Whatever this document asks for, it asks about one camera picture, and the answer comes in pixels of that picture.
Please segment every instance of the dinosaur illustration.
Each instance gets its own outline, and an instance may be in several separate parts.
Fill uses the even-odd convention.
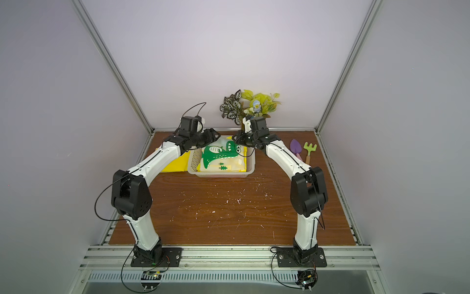
[[[215,159],[237,157],[242,150],[242,147],[233,141],[228,141],[226,148],[227,150],[217,146],[207,146],[204,148],[202,155],[204,167],[207,168],[209,163]]]

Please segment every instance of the white plastic basket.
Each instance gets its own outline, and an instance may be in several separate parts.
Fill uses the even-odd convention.
[[[255,170],[255,152],[254,148],[247,147],[246,154],[246,172],[198,172],[197,166],[201,162],[203,151],[201,149],[192,150],[189,154],[188,173],[197,175],[200,178],[246,178]]]

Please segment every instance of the yellow fabric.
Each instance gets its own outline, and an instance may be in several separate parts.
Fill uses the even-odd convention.
[[[162,173],[186,172],[188,171],[188,161],[189,151],[170,162],[170,164],[162,170]]]

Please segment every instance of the gray wall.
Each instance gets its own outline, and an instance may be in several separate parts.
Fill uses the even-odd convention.
[[[0,2],[0,292],[66,292],[146,137],[69,1]]]
[[[314,127],[371,0],[83,0],[151,125],[238,89],[280,93],[270,127]]]
[[[384,1],[321,136],[394,294],[468,293],[470,1]]]

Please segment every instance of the black cable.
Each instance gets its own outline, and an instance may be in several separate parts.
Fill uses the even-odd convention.
[[[160,273],[164,273],[164,272],[166,272],[166,271],[170,268],[170,258],[169,258],[167,255],[165,255],[165,257],[168,259],[168,266],[166,267],[165,270],[160,271]],[[152,270],[154,270],[155,268],[157,268],[157,267],[162,263],[162,261],[163,261],[163,258],[162,258],[162,260],[160,260],[160,262],[159,262],[154,268],[148,270],[147,273],[149,273],[149,271],[152,271]]]
[[[183,116],[184,116],[188,111],[190,111],[191,109],[193,109],[193,108],[195,108],[196,106],[201,105],[201,104],[203,104],[203,106],[201,106],[201,108],[199,108],[199,111],[197,112],[197,115],[196,115],[196,116],[198,116],[198,115],[199,115],[199,112],[200,112],[201,109],[207,104],[207,102],[201,102],[201,103],[198,103],[198,104],[194,105],[193,107],[189,108],[188,110],[186,110],[186,111],[183,113],[183,115],[181,115],[181,118],[183,118]],[[178,125],[178,127],[176,128],[176,130],[173,132],[173,134],[176,134],[176,132],[179,131],[180,127],[181,127],[181,120],[180,120],[180,124]]]
[[[152,159],[155,158],[155,156],[157,156],[159,153],[161,152],[161,149],[152,157],[150,158],[149,160],[147,160],[146,163],[142,164],[141,167],[145,166],[147,163],[149,163]],[[94,202],[94,214],[101,220],[104,220],[104,221],[109,221],[109,222],[117,222],[117,221],[124,221],[125,219],[117,219],[117,220],[108,220],[108,219],[105,219],[105,218],[102,218],[101,216],[98,215],[98,213],[96,212],[96,204],[98,203],[98,199],[101,197],[101,195],[109,188],[111,187],[112,185],[114,185],[115,183],[117,183],[118,181],[124,179],[125,177],[131,175],[132,173],[135,173],[136,171],[138,171],[140,168],[134,170],[133,172],[130,172],[128,174],[126,174],[125,176],[121,177],[120,179],[118,180],[115,180],[113,183],[111,183],[108,187],[104,188],[104,190],[98,195],[98,197],[96,198],[96,201]]]
[[[297,165],[304,171],[304,172],[307,172],[306,170],[304,170],[304,168],[292,157],[292,155],[289,154],[289,152],[286,152],[283,148],[279,147],[278,145],[274,144],[274,143],[269,143],[269,144],[272,144],[274,146],[276,146],[277,148],[281,149],[282,151],[284,151],[284,153],[286,153],[287,155],[290,156],[290,158],[292,158],[292,160],[297,163]]]
[[[255,145],[255,148],[253,148],[253,151],[251,151],[250,155],[248,155],[248,156],[244,156],[244,155],[242,155],[242,154],[240,154],[240,153],[239,153],[238,155],[240,155],[240,156],[242,156],[242,157],[250,157],[250,156],[253,155],[253,153],[255,152],[255,149],[257,149],[258,146],[259,146],[259,145],[262,145],[262,144],[269,144],[269,143],[259,143],[259,144],[256,144],[256,145]]]
[[[201,108],[200,108],[199,111],[197,112],[197,115],[196,115],[196,116],[198,116],[198,115],[199,115],[199,112],[200,112],[201,109],[207,104],[207,102],[201,102],[201,103],[198,103],[198,104],[194,105],[193,107],[191,107],[191,108],[189,108],[188,110],[186,110],[186,112],[183,113],[183,115],[181,115],[181,117],[183,117],[183,116],[184,116],[188,111],[190,111],[191,109],[193,109],[193,108],[195,108],[196,106],[201,105],[201,104],[204,104],[204,105],[201,106]]]
[[[273,246],[273,247],[269,248],[269,251],[271,251],[271,253],[274,253],[273,258],[271,259],[271,272],[272,272],[272,274],[273,274],[273,277],[276,279],[276,281],[277,281],[279,284],[281,284],[281,285],[283,285],[283,286],[286,286],[287,288],[302,290],[302,288],[291,287],[291,286],[288,286],[288,285],[286,285],[286,284],[283,284],[283,283],[281,283],[281,282],[276,278],[276,275],[274,274],[274,270],[273,270],[273,261],[274,261],[274,258],[277,256],[277,248],[280,248],[280,247]],[[317,274],[317,270],[316,270],[316,267],[315,267],[315,263],[313,263],[313,267],[314,267],[314,269],[306,269],[306,270],[304,270],[303,272],[301,272],[301,273],[299,274],[299,276],[301,276],[301,275],[305,274],[308,270],[313,271],[314,274],[315,274],[315,278],[314,278],[315,281],[314,281],[312,287],[315,286],[315,284],[316,284],[317,281],[318,281],[318,274]]]
[[[130,289],[128,286],[126,286],[126,285],[124,284],[124,281],[122,280],[122,271],[123,271],[123,269],[124,269],[124,265],[125,265],[125,263],[127,262],[127,260],[129,259],[129,256],[131,256],[131,253],[134,251],[135,247],[137,246],[137,243],[138,243],[138,241],[135,242],[134,247],[132,247],[131,252],[129,252],[129,255],[125,258],[124,263],[122,264],[122,267],[121,267],[121,283],[122,283],[122,285],[123,285],[127,290],[129,290],[129,291],[131,291],[131,292],[140,293],[140,294],[150,293],[150,292],[155,291],[155,290],[157,289],[157,287],[155,287],[154,289],[152,289],[152,290],[150,290],[150,291],[139,292],[139,291],[134,291],[134,290]]]
[[[109,185],[108,187],[104,188],[104,190],[98,195],[98,197],[96,198],[96,201],[94,202],[94,214],[100,219],[100,220],[104,220],[104,221],[108,221],[108,222],[116,222],[116,221],[125,221],[125,219],[117,219],[117,220],[108,220],[108,219],[105,219],[105,218],[102,218],[101,216],[98,215],[98,213],[96,212],[96,203],[98,203],[98,199],[101,197],[101,195],[109,188],[111,187],[112,185],[114,185],[115,183],[117,183],[118,181],[124,179],[125,177],[129,176],[130,174],[132,173],[128,173],[126,174],[125,176],[123,176],[122,178],[118,179],[118,180],[115,180],[111,185]]]
[[[318,209],[320,210],[320,216],[321,216],[321,221],[323,222],[323,225],[321,225],[320,220],[318,218],[316,218],[316,219],[317,219],[318,223],[320,224],[321,228],[325,230],[326,229],[325,219],[323,218],[323,212],[321,210],[321,206],[320,206],[320,202],[318,201],[318,197],[317,197],[317,203],[318,203]]]
[[[274,274],[274,270],[273,270],[273,261],[274,261],[274,258],[275,258],[276,256],[277,256],[277,252],[273,255],[273,258],[271,259],[271,272],[273,273],[273,277],[276,279],[276,281],[277,281],[279,284],[281,284],[281,285],[283,285],[283,286],[286,286],[287,288],[302,290],[302,288],[291,287],[291,286],[288,286],[288,285],[286,285],[286,284],[283,284],[283,283],[281,283],[280,280],[278,280],[278,279],[276,278],[276,275]]]

